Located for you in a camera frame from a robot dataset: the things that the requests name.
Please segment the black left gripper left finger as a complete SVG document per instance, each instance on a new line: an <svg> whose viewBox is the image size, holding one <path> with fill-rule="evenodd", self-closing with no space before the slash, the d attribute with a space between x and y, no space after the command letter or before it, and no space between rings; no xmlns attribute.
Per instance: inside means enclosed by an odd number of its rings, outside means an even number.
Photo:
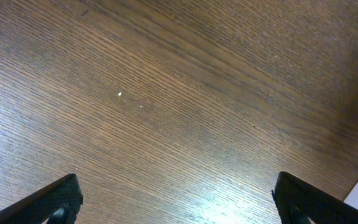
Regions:
<svg viewBox="0 0 358 224"><path fill-rule="evenodd" d="M79 181L68 174L0 211L0 224L74 224L83 204Z"/></svg>

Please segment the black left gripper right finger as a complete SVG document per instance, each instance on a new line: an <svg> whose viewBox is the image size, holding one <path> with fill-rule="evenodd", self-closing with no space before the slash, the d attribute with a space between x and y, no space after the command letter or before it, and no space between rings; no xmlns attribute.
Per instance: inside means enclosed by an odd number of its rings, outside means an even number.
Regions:
<svg viewBox="0 0 358 224"><path fill-rule="evenodd" d="M272 197L282 223L358 223L358 209L288 172L280 172Z"/></svg>

